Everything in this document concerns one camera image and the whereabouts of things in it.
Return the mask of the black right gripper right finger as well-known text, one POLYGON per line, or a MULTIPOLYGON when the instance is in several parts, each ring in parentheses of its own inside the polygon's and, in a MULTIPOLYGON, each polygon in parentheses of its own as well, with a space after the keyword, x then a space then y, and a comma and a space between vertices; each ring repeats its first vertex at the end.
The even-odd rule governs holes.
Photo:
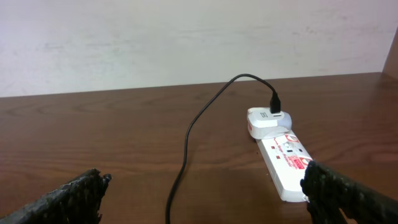
POLYGON ((300 181, 313 223, 397 223, 397 201, 316 161, 300 181))

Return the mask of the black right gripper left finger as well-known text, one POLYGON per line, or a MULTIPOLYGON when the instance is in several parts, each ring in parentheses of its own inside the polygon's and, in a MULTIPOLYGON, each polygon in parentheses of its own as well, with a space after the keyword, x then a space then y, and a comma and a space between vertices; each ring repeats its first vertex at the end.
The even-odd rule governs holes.
POLYGON ((111 174, 90 169, 58 189, 1 218, 2 224, 99 224, 111 174))

